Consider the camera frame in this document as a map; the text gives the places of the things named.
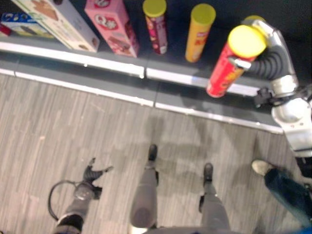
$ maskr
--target shoe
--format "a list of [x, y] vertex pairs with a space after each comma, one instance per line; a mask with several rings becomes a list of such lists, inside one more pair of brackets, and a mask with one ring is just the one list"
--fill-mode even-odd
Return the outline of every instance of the shoe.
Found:
[[211, 163], [206, 163], [204, 167], [204, 185], [206, 182], [212, 182], [214, 166]]
[[148, 160], [155, 161], [156, 158], [157, 158], [157, 146], [155, 144], [152, 144], [148, 151]]
[[275, 168], [275, 166], [264, 160], [256, 159], [252, 161], [252, 168], [257, 174], [265, 176], [269, 172], [269, 170]]

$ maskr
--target white shelf edge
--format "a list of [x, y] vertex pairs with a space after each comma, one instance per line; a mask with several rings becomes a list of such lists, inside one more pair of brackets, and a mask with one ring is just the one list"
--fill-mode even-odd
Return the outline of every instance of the white shelf edge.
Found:
[[0, 73], [1, 74], [5, 74], [5, 75], [9, 75], [9, 76], [15, 76], [15, 72], [14, 71], [3, 69], [3, 68], [0, 68]]
[[77, 64], [82, 64], [83, 66], [93, 66], [97, 68], [131, 74], [139, 78], [144, 78], [145, 68], [143, 66], [137, 66], [131, 63], [112, 61], [104, 58], [96, 58], [88, 55], [76, 54], [75, 52], [65, 52], [60, 50], [47, 49], [42, 47], [23, 45], [20, 43], [10, 43], [4, 41], [0, 41], [0, 50], [11, 53], [19, 53], [68, 61]]
[[101, 89], [97, 89], [97, 88], [93, 88], [93, 87], [89, 87], [89, 86], [85, 86], [85, 85], [79, 85], [79, 84], [69, 83], [69, 82], [65, 82], [65, 81], [61, 81], [61, 80], [35, 76], [32, 74], [27, 74], [27, 73], [22, 73], [22, 72], [15, 72], [15, 75], [16, 75], [16, 77], [19, 77], [19, 78], [25, 78], [25, 79], [43, 82], [43, 83], [47, 83], [47, 84], [62, 86], [65, 88], [75, 89], [75, 90], [79, 90], [79, 91], [85, 91], [85, 92], [93, 93], [96, 95], [102, 95], [102, 96], [106, 96], [106, 97], [110, 97], [110, 98], [116, 98], [116, 99], [120, 99], [120, 100], [124, 100], [124, 101], [130, 101], [130, 102], [134, 102], [134, 103], [137, 103], [140, 105], [145, 105], [145, 106], [150, 106], [150, 107], [153, 107], [153, 105], [154, 105], [154, 102], [150, 101], [150, 100], [145, 100], [143, 98], [128, 96], [128, 95], [119, 94], [119, 93], [115, 93], [115, 92], [111, 92], [111, 91], [101, 90]]
[[[186, 85], [195, 86], [199, 88], [206, 88], [207, 81], [208, 81], [207, 78], [185, 75], [185, 74], [180, 74], [176, 72], [162, 71], [159, 69], [154, 69], [154, 68], [149, 68], [149, 67], [146, 68], [146, 77], [179, 83], [179, 84], [186, 84]], [[233, 93], [233, 94], [240, 94], [243, 96], [253, 97], [257, 95], [258, 90], [259, 90], [258, 87], [234, 83], [228, 89], [228, 92]]]
[[282, 128], [271, 126], [268, 124], [259, 123], [259, 122], [252, 122], [252, 121], [243, 120], [239, 118], [222, 116], [218, 114], [197, 111], [197, 110], [190, 109], [190, 108], [178, 107], [178, 106], [163, 104], [159, 102], [155, 103], [155, 107], [159, 109], [167, 110], [167, 111], [173, 111], [173, 112], [183, 113], [186, 115], [209, 118], [209, 119], [213, 119], [213, 120], [217, 120], [217, 121], [221, 121], [225, 123], [232, 123], [232, 124], [237, 124], [237, 125], [241, 125], [245, 127], [254, 128], [254, 129], [264, 130], [264, 131], [274, 133], [274, 134], [283, 134]]

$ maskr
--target white snack box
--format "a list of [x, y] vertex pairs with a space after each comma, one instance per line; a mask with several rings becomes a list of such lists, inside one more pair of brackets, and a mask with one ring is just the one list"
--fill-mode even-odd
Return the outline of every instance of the white snack box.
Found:
[[70, 49], [96, 52], [99, 39], [69, 0], [11, 0]]

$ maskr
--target yellow chip can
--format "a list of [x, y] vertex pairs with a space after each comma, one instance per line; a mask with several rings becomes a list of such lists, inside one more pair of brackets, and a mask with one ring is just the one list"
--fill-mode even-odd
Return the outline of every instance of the yellow chip can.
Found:
[[205, 3], [198, 4], [192, 9], [185, 52], [185, 58], [188, 62], [199, 60], [215, 16], [215, 9]]

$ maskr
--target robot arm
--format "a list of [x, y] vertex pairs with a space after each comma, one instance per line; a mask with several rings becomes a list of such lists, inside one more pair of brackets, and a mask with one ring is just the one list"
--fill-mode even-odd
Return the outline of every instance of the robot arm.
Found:
[[268, 88], [258, 91], [255, 97], [256, 105], [272, 106], [273, 119], [284, 130], [302, 175], [312, 177], [311, 86], [299, 87], [289, 51], [280, 31], [259, 19], [245, 20], [243, 24], [256, 28], [264, 35], [267, 40], [267, 52], [261, 60], [255, 62], [236, 57], [229, 60], [235, 66], [271, 82], [271, 91]]

